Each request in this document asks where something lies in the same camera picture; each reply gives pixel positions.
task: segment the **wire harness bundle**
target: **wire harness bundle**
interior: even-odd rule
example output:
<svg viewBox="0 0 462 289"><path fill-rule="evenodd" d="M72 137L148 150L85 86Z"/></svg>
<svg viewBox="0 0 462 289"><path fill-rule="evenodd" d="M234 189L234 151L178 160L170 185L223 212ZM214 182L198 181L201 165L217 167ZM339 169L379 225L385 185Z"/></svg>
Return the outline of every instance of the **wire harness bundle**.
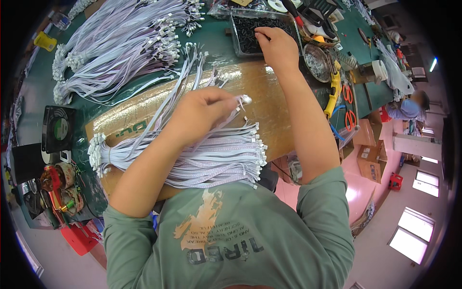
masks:
<svg viewBox="0 0 462 289"><path fill-rule="evenodd" d="M196 21L204 19L199 12L204 4L199 0L107 2L110 5L105 3L66 45L58 45L52 67L53 78L58 81L54 90L57 104L69 104L71 92L108 104L112 98L97 98L117 92L135 76L177 62L181 45L175 28L182 27L191 36L192 30L201 27ZM67 67L75 74L64 81Z"/></svg>
<svg viewBox="0 0 462 289"><path fill-rule="evenodd" d="M70 20L73 20L75 16L82 13L85 8L90 6L92 3L95 3L97 0L77 0L77 2L72 6L69 14L67 15Z"/></svg>
<svg viewBox="0 0 462 289"><path fill-rule="evenodd" d="M183 85L180 89L180 85L195 63L197 63L197 73L192 90L198 88L201 82L202 66L208 53L197 53L197 47L196 44L186 44L185 62L180 77L140 136L123 140L112 148L105 143L104 134L95 134L90 140L88 148L90 165L100 178L110 171L109 165L125 171L160 134L170 119L174 104L185 88ZM226 81L219 80L219 73L214 65L212 76L205 86L220 82L220 87L222 87ZM233 110L226 121L212 129L200 142L184 149L165 180L166 184L186 189L209 188L233 181L253 184L260 180L261 167L267 163L265 155L267 146L257 134L259 123L249 124L247 117L244 117L246 121L244 126L225 128L225 125L231 122L241 109L245 111L244 105L252 101L247 95L240 95L236 98L239 106Z"/></svg>

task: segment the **worker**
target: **worker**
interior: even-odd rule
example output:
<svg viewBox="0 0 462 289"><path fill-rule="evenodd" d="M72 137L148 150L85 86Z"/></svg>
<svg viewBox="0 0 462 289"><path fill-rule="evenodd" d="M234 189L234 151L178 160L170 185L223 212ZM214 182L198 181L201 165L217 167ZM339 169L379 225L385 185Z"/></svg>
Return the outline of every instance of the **worker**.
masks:
<svg viewBox="0 0 462 289"><path fill-rule="evenodd" d="M430 99L423 90L416 90L409 99L393 101L385 105L388 116L394 119L410 120L422 111L430 109Z"/></svg>
<svg viewBox="0 0 462 289"><path fill-rule="evenodd" d="M387 31L388 36L395 44L401 44L403 41L406 40L406 36L403 34L399 34L394 30Z"/></svg>
<svg viewBox="0 0 462 289"><path fill-rule="evenodd" d="M149 213L183 148L237 107L225 90L190 91L122 175L103 214L110 288L343 287L354 247L335 139L298 69L293 38L279 28L255 31L286 97L303 169L297 211L262 186L232 182L179 192L153 230Z"/></svg>

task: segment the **cardboard box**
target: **cardboard box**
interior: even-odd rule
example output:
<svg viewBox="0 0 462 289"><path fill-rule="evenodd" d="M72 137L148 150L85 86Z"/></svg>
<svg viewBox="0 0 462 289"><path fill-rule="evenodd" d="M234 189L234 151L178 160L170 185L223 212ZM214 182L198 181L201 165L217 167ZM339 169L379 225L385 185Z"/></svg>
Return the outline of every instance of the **cardboard box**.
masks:
<svg viewBox="0 0 462 289"><path fill-rule="evenodd" d="M358 153L358 166L361 176L381 184L386 165L387 153L382 140L379 140L376 146L361 146Z"/></svg>
<svg viewBox="0 0 462 289"><path fill-rule="evenodd" d="M344 159L354 150L354 145L375 147L382 132L382 119L379 110L371 112L366 118L358 121L361 127L352 140L343 147Z"/></svg>

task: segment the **blue tube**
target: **blue tube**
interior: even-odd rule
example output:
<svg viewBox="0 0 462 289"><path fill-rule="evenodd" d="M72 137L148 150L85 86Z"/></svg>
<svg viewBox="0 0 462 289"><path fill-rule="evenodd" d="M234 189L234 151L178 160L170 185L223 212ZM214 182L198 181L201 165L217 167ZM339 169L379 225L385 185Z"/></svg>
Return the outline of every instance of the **blue tube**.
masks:
<svg viewBox="0 0 462 289"><path fill-rule="evenodd" d="M332 130L334 135L339 138L339 140L345 141L345 139L339 135L339 133L337 132L337 130L334 128L334 126L332 124L330 124L330 129Z"/></svg>
<svg viewBox="0 0 462 289"><path fill-rule="evenodd" d="M345 107L344 105L339 105L339 106L337 106L336 108L334 108L334 111L332 112L332 115L334 115L340 108L344 108L344 107ZM334 127L331 123L329 123L329 124L330 124L330 129L332 130L332 132L334 133L334 135L335 135L336 137L338 137L339 140L345 141L345 139L339 135L339 133L337 132L337 130L335 129L335 127Z"/></svg>

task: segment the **cardboard sheet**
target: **cardboard sheet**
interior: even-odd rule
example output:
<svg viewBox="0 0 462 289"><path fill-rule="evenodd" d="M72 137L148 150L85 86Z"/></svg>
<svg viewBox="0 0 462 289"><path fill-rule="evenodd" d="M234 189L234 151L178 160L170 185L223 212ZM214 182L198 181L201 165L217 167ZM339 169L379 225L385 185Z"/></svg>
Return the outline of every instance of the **cardboard sheet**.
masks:
<svg viewBox="0 0 462 289"><path fill-rule="evenodd" d="M258 134L268 145L268 162L293 151L294 143L286 100L273 69L262 60L222 66L219 67L219 71L221 79L230 79L224 89L235 95L247 94L252 98L252 103L244 107L246 111L241 110L228 126L242 126L245 123L244 116L251 123L260 122ZM211 71L202 74L202 86L211 74ZM195 75L190 75L186 79L185 93L191 88L194 78ZM85 126L88 140L95 133L103 132L107 135L106 143L113 147L124 139L136 137L145 129L175 84L176 80L173 80L156 86L95 118ZM113 167L111 172L101 179L109 198L121 176L122 171ZM164 185L158 200L170 198L179 191L181 190Z"/></svg>
<svg viewBox="0 0 462 289"><path fill-rule="evenodd" d="M90 18L98 9L106 2L106 0L98 0L95 3L91 4L84 10L85 18Z"/></svg>

